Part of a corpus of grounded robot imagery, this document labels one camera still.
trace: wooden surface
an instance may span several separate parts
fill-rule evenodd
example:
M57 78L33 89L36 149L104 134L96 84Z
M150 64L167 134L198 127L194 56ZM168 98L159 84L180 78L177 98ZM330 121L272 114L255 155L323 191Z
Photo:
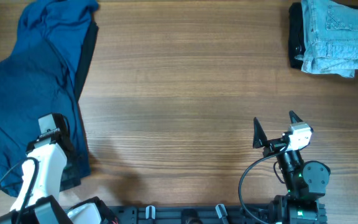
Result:
M60 203L97 195L108 205L237 205L242 172L262 156L252 149L252 119L277 138L294 110L315 130L304 160L332 170L321 200L329 223L358 223L358 72L345 79L290 69L290 4L101 3L80 99L92 175ZM0 60L24 7L0 4ZM246 178L246 202L285 194L273 162ZM0 193L0 215L13 201Z

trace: wooden table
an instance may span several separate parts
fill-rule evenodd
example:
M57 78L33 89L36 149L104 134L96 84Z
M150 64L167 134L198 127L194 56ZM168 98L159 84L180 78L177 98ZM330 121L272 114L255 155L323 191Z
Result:
M239 178L262 157L252 149L252 119L277 138L294 110L315 130L304 160L332 170L321 200L329 222L358 223L358 71L345 79L291 69L290 5L102 2L79 102L92 175L60 203L98 195L108 205L238 205ZM0 4L0 60L11 53L24 7ZM246 202L285 194L273 162L246 177ZM0 193L0 215L14 200Z

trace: dark blue fabric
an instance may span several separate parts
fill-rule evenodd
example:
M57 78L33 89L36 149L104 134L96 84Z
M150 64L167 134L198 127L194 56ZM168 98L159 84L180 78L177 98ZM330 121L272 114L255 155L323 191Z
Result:
M38 0L23 11L12 54L18 54L43 39L52 43L64 58L74 86L81 46L99 5L95 0Z
M81 177L90 165L78 105L66 61L47 40L0 62L0 178L26 157L29 142L40 135L38 118L61 113L68 118L70 139L77 151ZM2 186L21 181L18 167ZM21 185L8 189L17 196Z

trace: blue cloth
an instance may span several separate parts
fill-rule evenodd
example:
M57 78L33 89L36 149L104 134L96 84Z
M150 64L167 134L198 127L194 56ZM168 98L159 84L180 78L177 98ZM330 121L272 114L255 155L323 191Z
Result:
M38 0L29 4L19 20L12 55L46 39L64 58L74 86L81 47L98 7L95 0Z
M352 78L358 69L358 10L330 0L302 0L306 52L302 71Z
M77 152L81 177L90 175L90 165L78 105L66 60L47 40L0 62L0 178L26 157L29 142L39 136L38 118L61 113L68 118L70 139ZM20 182L21 167L2 186ZM17 196L20 185L7 193Z

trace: black cloth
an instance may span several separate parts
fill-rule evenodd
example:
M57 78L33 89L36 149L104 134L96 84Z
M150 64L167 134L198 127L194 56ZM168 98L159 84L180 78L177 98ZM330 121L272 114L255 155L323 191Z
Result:
M0 178L26 157L29 142L41 134L38 118L60 113L70 125L70 140L76 150L75 161L80 177L90 175L78 103L74 97L70 71L64 58L47 40L0 62ZM2 186L22 180L18 167ZM16 197L21 184L8 187Z
M358 6L347 6L358 9ZM303 35L303 11L302 4L295 2L289 9L290 13L290 36L288 38L288 58L291 68L301 70L303 61L295 59L297 55L305 53L305 38Z
M77 72L75 73L74 96L76 101L80 100L86 76L88 75L88 71L90 69L98 31L99 27L96 25L96 23L91 22L85 35L84 44L81 50L80 62L78 63Z

